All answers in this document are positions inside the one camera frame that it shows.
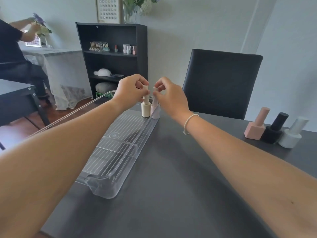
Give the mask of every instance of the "nail polish bottle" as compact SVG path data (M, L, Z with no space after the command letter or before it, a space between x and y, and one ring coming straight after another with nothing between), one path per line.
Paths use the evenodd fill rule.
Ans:
M264 120L266 119L270 109L267 107L262 107L256 120L254 122L250 122L245 129L244 136L248 139L260 140L265 127L263 125Z
M143 89L149 89L147 85L143 85ZM143 97L143 102L141 104L142 116L150 117L151 115L151 104L149 102L149 95Z
M158 92L159 88L153 87L153 90ZM158 112L155 112L154 115L152 115L153 112L155 111L155 109L157 108L158 104L159 104L159 101L153 95L153 102L151 104L151 116L152 116L153 119L158 119L159 118L159 110L158 110Z
M284 130L278 144L284 148L294 148L298 141L301 139L300 132L305 127L309 120L305 117L298 117L291 128Z
M283 131L281 131L281 128L287 120L287 118L288 114L279 113L279 115L274 120L273 124L266 126L265 131L263 132L263 135L260 140L269 144L275 144L283 133Z

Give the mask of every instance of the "black bookshelf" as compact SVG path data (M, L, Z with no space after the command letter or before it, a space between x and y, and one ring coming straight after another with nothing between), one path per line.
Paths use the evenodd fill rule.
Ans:
M112 74L123 74L124 77L141 74L147 79L147 26L78 22L76 26L94 98L96 98L95 86L98 83L118 83L120 80L94 75L93 72L100 68L107 68ZM90 51L92 41L107 42L110 51ZM137 55L123 53L123 44L137 46ZM118 47L118 52L114 51L115 45Z

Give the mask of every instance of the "flower arrangement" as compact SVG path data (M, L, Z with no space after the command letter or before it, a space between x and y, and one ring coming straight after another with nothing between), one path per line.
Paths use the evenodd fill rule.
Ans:
M35 12L33 13L33 17L34 17L34 21L39 24L41 26L41 29L37 32L37 35L39 37L41 36L48 36L50 33L52 33L52 30L49 30L46 26L45 26L45 22L44 20L37 15Z
M122 0L123 5L126 7L127 14L132 16L135 7L140 7L140 15L148 15L152 9L152 3L157 3L160 0Z

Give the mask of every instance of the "black pants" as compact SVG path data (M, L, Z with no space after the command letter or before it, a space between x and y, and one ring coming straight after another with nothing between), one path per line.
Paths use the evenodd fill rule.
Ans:
M44 84L51 91L49 78L42 67L28 62L14 68L1 70L0 79L32 84L35 86L35 93L38 97L46 95Z

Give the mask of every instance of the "black nail polish bottle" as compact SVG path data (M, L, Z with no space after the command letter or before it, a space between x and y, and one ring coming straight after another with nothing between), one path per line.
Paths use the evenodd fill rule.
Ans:
M269 144L275 144L283 133L281 131L281 128L287 120L287 118L288 114L279 113L279 115L274 120L273 124L266 126L260 140Z

